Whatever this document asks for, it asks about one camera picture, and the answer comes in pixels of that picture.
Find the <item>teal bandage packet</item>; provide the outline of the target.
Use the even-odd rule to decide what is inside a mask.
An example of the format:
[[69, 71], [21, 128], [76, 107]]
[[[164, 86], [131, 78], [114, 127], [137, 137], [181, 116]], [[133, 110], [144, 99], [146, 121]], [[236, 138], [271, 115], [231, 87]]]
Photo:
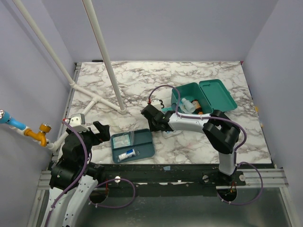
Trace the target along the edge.
[[122, 135], [112, 138], [113, 142], [113, 148], [122, 148], [127, 147], [131, 145], [130, 137], [129, 135]]

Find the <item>clear zip bag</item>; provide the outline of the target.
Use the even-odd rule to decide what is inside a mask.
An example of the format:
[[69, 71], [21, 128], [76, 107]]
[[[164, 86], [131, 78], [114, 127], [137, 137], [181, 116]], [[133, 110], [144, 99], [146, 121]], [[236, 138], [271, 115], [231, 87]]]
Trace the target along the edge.
[[129, 136], [130, 145], [132, 146], [134, 144], [134, 131], [129, 131], [128, 136]]

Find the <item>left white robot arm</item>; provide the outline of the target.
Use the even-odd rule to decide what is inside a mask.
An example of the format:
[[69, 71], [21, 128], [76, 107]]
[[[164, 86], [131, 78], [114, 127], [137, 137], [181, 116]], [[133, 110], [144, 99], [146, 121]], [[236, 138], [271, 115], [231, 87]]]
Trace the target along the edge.
[[95, 121], [94, 133], [83, 123], [65, 120], [67, 137], [62, 156], [51, 170], [43, 227], [73, 227], [94, 187], [105, 181], [104, 167], [91, 162], [93, 146], [110, 140], [109, 125]]

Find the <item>teal divided tray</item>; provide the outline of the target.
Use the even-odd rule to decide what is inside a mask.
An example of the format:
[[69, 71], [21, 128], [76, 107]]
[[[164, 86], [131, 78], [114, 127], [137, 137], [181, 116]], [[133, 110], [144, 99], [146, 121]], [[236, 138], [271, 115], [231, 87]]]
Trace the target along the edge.
[[[154, 148], [154, 144], [153, 144], [152, 133], [150, 132], [149, 129], [135, 130], [134, 131], [134, 144], [132, 146], [130, 145], [127, 147], [122, 147], [122, 148], [113, 148], [112, 138], [117, 137], [117, 136], [127, 135], [127, 134], [128, 134], [128, 131], [123, 132], [123, 133], [114, 134], [110, 138], [112, 160], [114, 163], [121, 164], [121, 163], [125, 163], [125, 162], [131, 162], [131, 161], [136, 161], [136, 160], [140, 160], [140, 159], [150, 158], [155, 155], [155, 148]], [[122, 162], [119, 162], [118, 156], [131, 149], [135, 149], [136, 151], [139, 151], [139, 155], [135, 156], [135, 157], [127, 158], [127, 159], [123, 160]]]

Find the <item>white plastic bottle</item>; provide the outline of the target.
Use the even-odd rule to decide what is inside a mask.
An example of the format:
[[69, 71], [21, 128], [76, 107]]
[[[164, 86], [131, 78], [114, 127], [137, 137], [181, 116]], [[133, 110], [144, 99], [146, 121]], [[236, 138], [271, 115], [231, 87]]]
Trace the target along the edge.
[[183, 106], [185, 107], [185, 109], [191, 114], [195, 111], [195, 106], [187, 99], [182, 98], [181, 102], [183, 104]]

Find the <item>brown medicine bottle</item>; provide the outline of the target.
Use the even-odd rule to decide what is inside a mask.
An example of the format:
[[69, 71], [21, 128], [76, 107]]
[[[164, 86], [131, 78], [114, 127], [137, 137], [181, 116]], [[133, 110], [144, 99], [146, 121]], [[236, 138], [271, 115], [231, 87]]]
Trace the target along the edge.
[[193, 106], [195, 107], [195, 111], [194, 113], [198, 114], [198, 115], [202, 115], [203, 114], [203, 109], [200, 105], [200, 103], [198, 102], [197, 99], [191, 101], [191, 103], [193, 104]]

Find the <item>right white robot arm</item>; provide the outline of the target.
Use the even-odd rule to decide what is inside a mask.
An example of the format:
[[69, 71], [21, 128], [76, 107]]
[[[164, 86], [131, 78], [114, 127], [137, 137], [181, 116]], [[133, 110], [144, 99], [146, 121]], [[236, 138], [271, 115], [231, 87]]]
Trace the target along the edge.
[[150, 131], [192, 131], [203, 133], [219, 153], [218, 181], [229, 185], [235, 180], [235, 145], [240, 128], [219, 110], [211, 114], [180, 114], [175, 111], [163, 113], [148, 104], [141, 114], [147, 119]]

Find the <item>teal medicine kit box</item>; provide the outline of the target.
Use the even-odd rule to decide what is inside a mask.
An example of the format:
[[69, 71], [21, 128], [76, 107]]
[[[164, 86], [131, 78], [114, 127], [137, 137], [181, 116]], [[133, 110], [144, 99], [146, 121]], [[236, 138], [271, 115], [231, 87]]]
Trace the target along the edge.
[[178, 97], [188, 101], [197, 100], [205, 114], [210, 114], [213, 110], [228, 112], [237, 108], [230, 92], [219, 79], [192, 82], [172, 89], [171, 104], [175, 104]]

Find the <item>small white blue tube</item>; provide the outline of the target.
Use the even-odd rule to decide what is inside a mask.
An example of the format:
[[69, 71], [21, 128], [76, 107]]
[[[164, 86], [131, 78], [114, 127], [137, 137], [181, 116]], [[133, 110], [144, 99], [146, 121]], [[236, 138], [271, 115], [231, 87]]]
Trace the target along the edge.
[[122, 153], [118, 156], [118, 161], [122, 162], [123, 160], [131, 157], [135, 157], [139, 155], [139, 151], [136, 151], [135, 149], [131, 149], [129, 151], [126, 151], [125, 153]]

